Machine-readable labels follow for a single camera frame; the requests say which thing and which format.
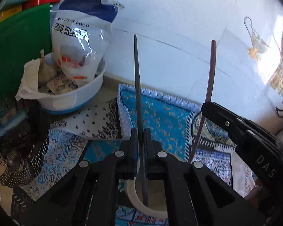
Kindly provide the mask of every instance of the metal hook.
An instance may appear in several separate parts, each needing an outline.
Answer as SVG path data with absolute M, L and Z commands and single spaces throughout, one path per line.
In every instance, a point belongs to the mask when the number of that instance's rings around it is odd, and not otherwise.
M 251 20 L 251 18 L 250 17 L 245 17 L 244 18 L 244 25 L 245 25 L 245 27 L 246 27 L 246 29 L 248 30 L 248 34 L 250 35 L 250 37 L 252 38 L 252 35 L 251 35 L 251 33 L 250 33 L 250 30 L 248 29 L 248 26 L 246 25 L 246 19 L 249 19 L 250 21 L 251 21 L 251 28 L 252 28 L 252 30 L 253 30 L 253 22 L 252 22 L 252 20 Z

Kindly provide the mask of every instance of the patterned rug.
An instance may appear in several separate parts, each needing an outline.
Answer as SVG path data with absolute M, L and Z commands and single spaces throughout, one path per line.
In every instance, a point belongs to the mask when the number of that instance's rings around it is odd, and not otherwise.
M 30 184 L 20 188 L 32 200 L 38 200 L 76 165 L 87 142 L 86 138 L 51 126 L 48 151 L 44 157 L 42 170 Z
M 136 127 L 135 93 L 121 91 L 120 96 L 122 104 L 128 111 L 132 126 Z M 175 155 L 181 161 L 186 161 L 186 122 L 190 115 L 197 113 L 143 95 L 141 105 L 143 125 L 144 128 L 151 129 L 152 139 L 161 142 L 164 151 Z M 216 142 L 213 137 L 207 138 Z M 230 153 L 198 149 L 194 160 L 203 162 L 224 182 L 232 186 Z
M 200 112 L 196 115 L 191 113 L 187 118 L 185 152 L 187 159 L 189 158 L 187 151 L 194 145 L 193 140 L 196 138 L 201 117 Z M 236 145 L 230 140 L 227 132 L 207 119 L 193 161 L 199 160 L 199 152 L 201 151 L 206 160 L 206 162 L 202 162 L 237 193 L 245 197 L 254 187 L 255 182 L 252 170 L 236 154 L 235 147 Z
M 118 206 L 115 214 L 115 226 L 168 225 L 168 219 L 159 219 L 144 215 L 135 208 Z
M 88 120 L 83 123 L 83 114 L 93 116 L 94 122 Z M 77 120 L 78 129 L 74 126 Z M 59 181 L 69 170 L 71 170 L 79 160 L 90 138 L 94 139 L 118 139 L 121 138 L 120 125 L 118 119 L 118 111 L 116 99 L 112 99 L 107 103 L 103 103 L 93 108 L 77 112 L 76 114 L 65 118 L 64 120 L 55 122 L 51 126 L 49 133 L 49 148 L 44 158 L 43 168 L 38 177 L 36 177 L 29 185 L 16 187 L 13 190 L 13 203 L 11 206 L 11 215 L 13 219 L 17 219 L 21 212 L 34 203 L 48 189 L 50 189 L 57 181 Z M 112 150 L 100 151 L 97 143 L 94 143 L 94 162 L 99 157 L 103 159 Z

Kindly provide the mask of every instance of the white cloth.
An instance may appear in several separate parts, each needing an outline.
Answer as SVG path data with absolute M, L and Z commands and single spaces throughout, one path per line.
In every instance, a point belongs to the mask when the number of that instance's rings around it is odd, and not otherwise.
M 233 172 L 233 189 L 245 197 L 254 188 L 255 181 L 252 176 L 252 170 L 233 150 L 231 155 Z
M 38 91 L 38 72 L 40 59 L 32 60 L 24 65 L 24 74 L 21 80 L 16 100 L 20 99 L 41 99 L 48 97 L 49 94 Z

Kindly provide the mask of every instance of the black perforated container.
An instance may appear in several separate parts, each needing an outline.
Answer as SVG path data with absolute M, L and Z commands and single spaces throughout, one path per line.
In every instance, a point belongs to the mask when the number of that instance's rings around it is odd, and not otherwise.
M 20 172 L 14 172 L 6 168 L 5 172 L 0 176 L 0 183 L 4 186 L 13 188 L 17 185 L 29 184 L 41 171 L 43 159 L 48 149 L 48 133 L 49 121 L 42 114 L 37 101 L 21 100 L 13 101 L 9 98 L 4 98 L 0 101 L 0 127 L 2 126 L 2 118 L 6 116 L 12 109 L 17 111 L 29 109 L 29 120 L 32 123 L 33 141 L 29 143 L 29 155 L 23 158 Z M 6 155 L 2 155 L 0 147 L 0 157 L 6 163 Z

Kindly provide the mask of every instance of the white plastic bag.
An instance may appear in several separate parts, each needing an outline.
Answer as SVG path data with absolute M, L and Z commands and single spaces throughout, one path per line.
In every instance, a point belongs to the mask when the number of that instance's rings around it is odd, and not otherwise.
M 112 36 L 118 7 L 101 0 L 65 0 L 52 25 L 55 62 L 79 87 L 92 81 Z

